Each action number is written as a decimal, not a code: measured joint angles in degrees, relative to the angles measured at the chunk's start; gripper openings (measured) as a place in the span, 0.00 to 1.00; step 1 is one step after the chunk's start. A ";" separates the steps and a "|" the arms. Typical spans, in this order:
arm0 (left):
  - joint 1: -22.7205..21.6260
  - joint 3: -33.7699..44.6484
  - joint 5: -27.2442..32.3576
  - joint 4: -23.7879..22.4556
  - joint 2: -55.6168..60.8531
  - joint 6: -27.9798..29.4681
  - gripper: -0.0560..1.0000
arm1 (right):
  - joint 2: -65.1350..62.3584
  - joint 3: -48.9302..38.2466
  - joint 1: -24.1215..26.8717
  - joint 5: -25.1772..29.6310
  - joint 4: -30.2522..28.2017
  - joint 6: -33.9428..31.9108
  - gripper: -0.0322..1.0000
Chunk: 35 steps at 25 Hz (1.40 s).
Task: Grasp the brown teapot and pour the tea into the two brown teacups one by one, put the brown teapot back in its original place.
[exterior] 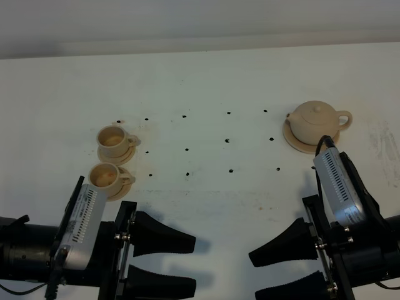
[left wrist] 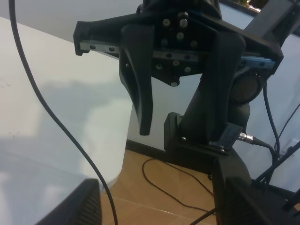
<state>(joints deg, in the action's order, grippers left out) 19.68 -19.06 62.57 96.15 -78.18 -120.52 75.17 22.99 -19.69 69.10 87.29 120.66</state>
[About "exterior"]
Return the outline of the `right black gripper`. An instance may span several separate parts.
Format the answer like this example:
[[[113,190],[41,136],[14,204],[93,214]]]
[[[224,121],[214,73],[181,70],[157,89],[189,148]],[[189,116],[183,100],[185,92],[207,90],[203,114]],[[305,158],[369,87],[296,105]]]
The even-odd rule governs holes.
[[[316,260],[321,255],[329,290],[336,299],[353,299],[352,289],[399,277],[399,216],[383,218],[379,204],[366,190],[354,164],[345,152],[340,158],[354,184],[366,215],[364,222],[342,226],[336,218],[329,222],[318,195],[305,197],[304,206],[311,222],[297,218],[284,232],[249,253],[254,267],[285,261]],[[322,272],[297,281],[255,292],[257,300],[330,300]]]

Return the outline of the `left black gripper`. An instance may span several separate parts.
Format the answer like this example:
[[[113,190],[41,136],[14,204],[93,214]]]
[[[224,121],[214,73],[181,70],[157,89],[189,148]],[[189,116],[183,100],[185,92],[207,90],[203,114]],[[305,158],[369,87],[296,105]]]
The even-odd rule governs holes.
[[[101,222],[91,258],[83,271],[65,271],[66,284],[99,288],[99,299],[119,299],[123,290],[119,261],[125,246],[136,202],[123,201],[116,220]],[[189,254],[196,238],[173,229],[142,211],[136,212],[133,224],[133,256],[156,253]],[[196,280],[128,268],[124,282],[124,299],[188,299],[196,292]]]

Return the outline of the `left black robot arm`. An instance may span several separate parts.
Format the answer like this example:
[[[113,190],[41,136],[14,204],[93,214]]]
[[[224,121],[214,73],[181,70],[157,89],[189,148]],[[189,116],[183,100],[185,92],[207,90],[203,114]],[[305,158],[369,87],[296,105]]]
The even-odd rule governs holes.
[[[135,257],[155,253],[187,254],[196,238],[168,227],[143,211],[135,202],[123,201],[116,220],[103,221],[87,267],[68,270],[51,256],[58,228],[1,219],[1,279],[30,281],[46,286],[46,299],[56,299],[58,286],[99,288],[99,299],[187,299],[194,296],[196,280],[156,274],[127,265],[129,249]]]

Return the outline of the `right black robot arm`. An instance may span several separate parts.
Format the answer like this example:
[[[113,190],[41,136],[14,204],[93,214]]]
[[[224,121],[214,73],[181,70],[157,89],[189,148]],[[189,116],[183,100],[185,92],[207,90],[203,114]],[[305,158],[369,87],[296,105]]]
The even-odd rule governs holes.
[[[305,197],[308,220],[296,219],[249,258],[256,267],[320,259],[323,269],[259,290],[257,299],[353,299],[355,287],[399,277],[399,217],[381,216],[346,153],[331,147],[314,165],[335,221],[318,195]]]

